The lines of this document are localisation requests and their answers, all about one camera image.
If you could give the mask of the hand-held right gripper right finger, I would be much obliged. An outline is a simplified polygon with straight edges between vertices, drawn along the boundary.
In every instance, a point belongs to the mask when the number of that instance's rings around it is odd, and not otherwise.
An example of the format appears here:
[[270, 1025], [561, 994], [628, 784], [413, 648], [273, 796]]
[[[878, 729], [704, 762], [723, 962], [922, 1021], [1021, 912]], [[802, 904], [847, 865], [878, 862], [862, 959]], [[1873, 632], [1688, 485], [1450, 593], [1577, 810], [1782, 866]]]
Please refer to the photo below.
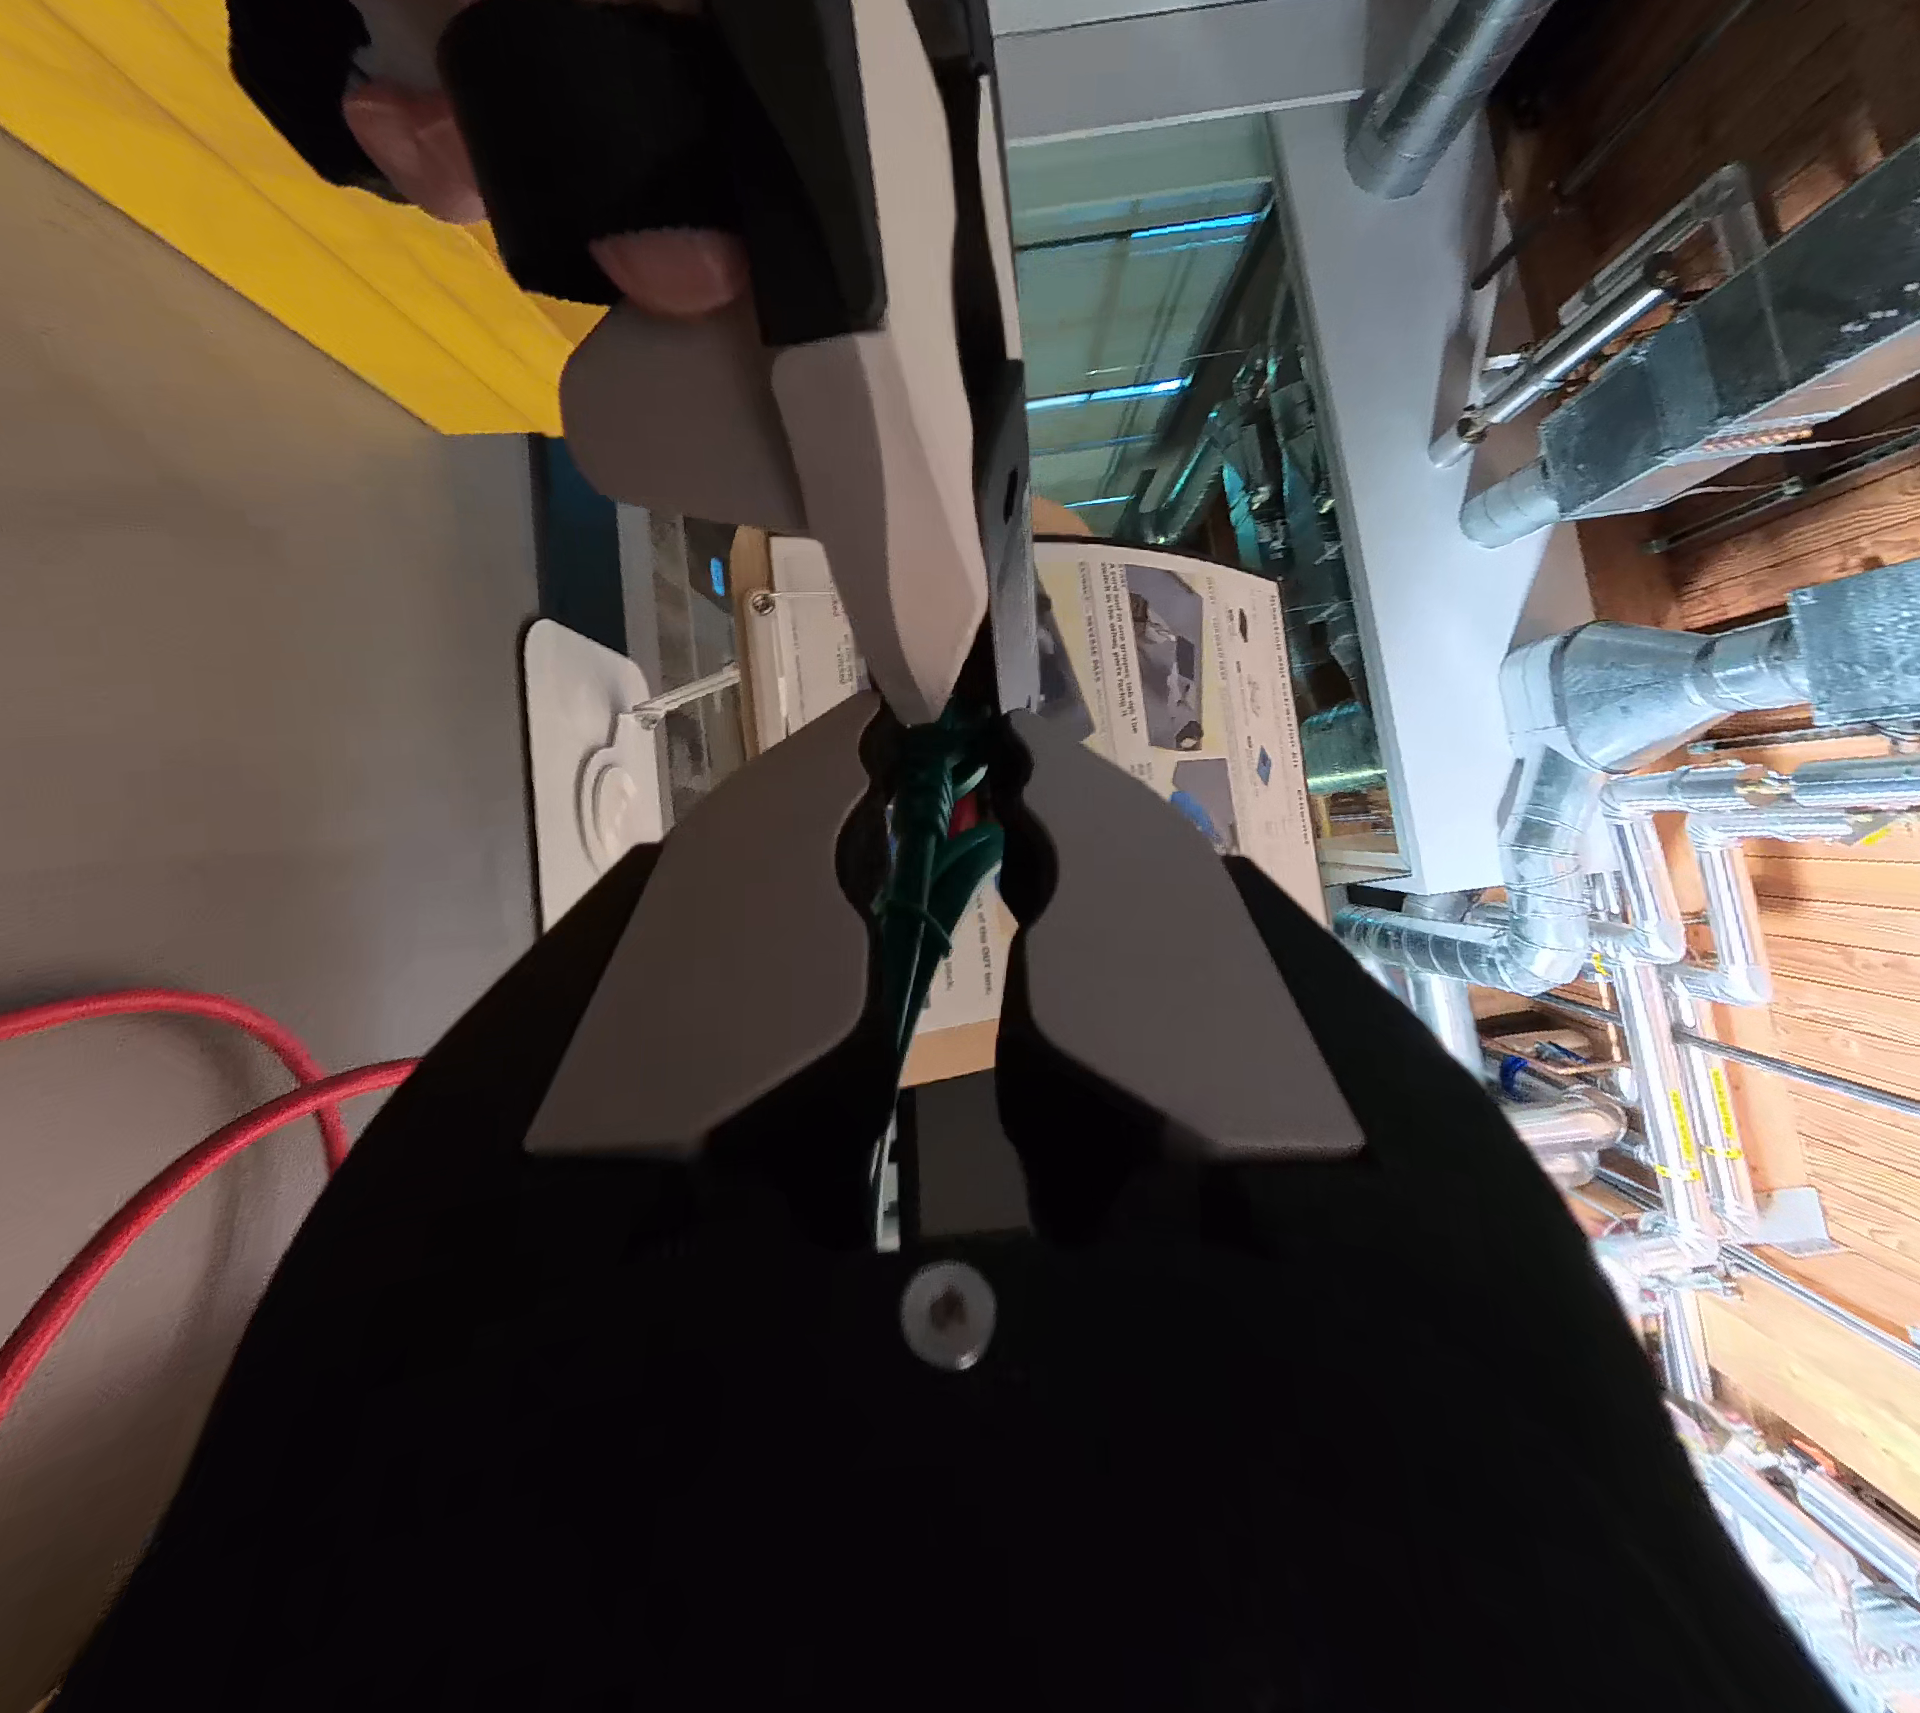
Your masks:
[[1014, 711], [1001, 727], [1015, 938], [999, 1096], [1054, 1079], [1228, 1163], [1366, 1149], [1212, 843], [1058, 723]]

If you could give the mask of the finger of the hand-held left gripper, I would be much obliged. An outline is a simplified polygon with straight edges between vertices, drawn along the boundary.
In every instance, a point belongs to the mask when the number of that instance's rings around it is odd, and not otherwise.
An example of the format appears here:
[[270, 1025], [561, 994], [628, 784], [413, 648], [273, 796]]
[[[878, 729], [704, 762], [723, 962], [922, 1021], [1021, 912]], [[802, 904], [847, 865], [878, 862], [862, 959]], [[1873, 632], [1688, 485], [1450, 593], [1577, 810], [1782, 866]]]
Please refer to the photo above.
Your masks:
[[968, 82], [968, 402], [971, 507], [985, 616], [968, 656], [971, 711], [1034, 711], [1042, 697], [1026, 369], [1011, 214], [991, 78]]
[[946, 708], [987, 574], [955, 347], [946, 111], [905, 0], [850, 0], [875, 197], [875, 327], [781, 351], [772, 385], [806, 530], [902, 725]]

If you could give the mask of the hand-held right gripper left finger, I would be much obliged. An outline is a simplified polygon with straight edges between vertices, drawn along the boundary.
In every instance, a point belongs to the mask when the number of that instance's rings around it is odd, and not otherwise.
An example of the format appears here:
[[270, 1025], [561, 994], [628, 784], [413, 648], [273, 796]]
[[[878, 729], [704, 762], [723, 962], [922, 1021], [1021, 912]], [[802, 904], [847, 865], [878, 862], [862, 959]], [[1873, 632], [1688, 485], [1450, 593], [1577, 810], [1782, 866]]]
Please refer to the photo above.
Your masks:
[[531, 1156], [685, 1156], [851, 1039], [870, 940], [837, 870], [880, 702], [751, 759], [660, 846], [523, 1134]]

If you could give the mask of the yellow plastic bin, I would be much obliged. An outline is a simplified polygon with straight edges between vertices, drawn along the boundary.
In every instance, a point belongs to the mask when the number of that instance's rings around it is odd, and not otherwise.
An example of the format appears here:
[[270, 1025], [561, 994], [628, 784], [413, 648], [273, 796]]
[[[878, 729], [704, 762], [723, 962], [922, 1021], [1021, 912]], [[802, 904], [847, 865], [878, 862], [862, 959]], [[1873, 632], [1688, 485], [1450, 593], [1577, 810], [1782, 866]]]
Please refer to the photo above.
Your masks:
[[4, 131], [435, 431], [556, 437], [602, 310], [520, 292], [481, 224], [323, 183], [225, 46], [225, 0], [1, 0]]

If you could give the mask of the printed instruction sheet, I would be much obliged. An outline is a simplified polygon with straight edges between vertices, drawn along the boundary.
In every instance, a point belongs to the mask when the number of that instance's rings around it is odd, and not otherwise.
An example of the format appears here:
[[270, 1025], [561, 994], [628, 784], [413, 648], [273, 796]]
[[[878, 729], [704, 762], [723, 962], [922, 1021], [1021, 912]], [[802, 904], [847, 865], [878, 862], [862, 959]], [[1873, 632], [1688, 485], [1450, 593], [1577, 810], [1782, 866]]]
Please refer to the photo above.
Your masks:
[[[1039, 534], [1034, 556], [1039, 716], [1325, 923], [1278, 586], [1089, 534]], [[744, 528], [730, 566], [758, 754], [870, 677], [818, 542]]]

